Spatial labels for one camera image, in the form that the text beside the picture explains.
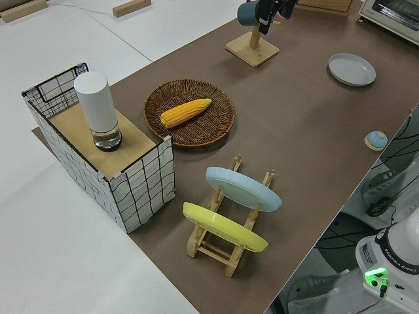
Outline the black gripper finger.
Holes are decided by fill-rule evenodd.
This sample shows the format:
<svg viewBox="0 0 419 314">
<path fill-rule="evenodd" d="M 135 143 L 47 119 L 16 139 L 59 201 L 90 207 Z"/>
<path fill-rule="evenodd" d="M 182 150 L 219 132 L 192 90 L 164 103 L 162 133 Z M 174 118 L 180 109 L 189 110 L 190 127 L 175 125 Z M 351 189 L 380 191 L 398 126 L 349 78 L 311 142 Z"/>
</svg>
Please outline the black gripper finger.
<svg viewBox="0 0 419 314">
<path fill-rule="evenodd" d="M 274 2 L 271 0 L 260 0 L 257 5 L 257 17 L 259 20 L 259 32 L 263 35 L 268 33 L 271 21 L 271 12 Z"/>
<path fill-rule="evenodd" d="M 279 15 L 282 18 L 290 19 L 296 4 L 296 0 L 282 0 L 281 7 L 279 9 Z"/>
</svg>

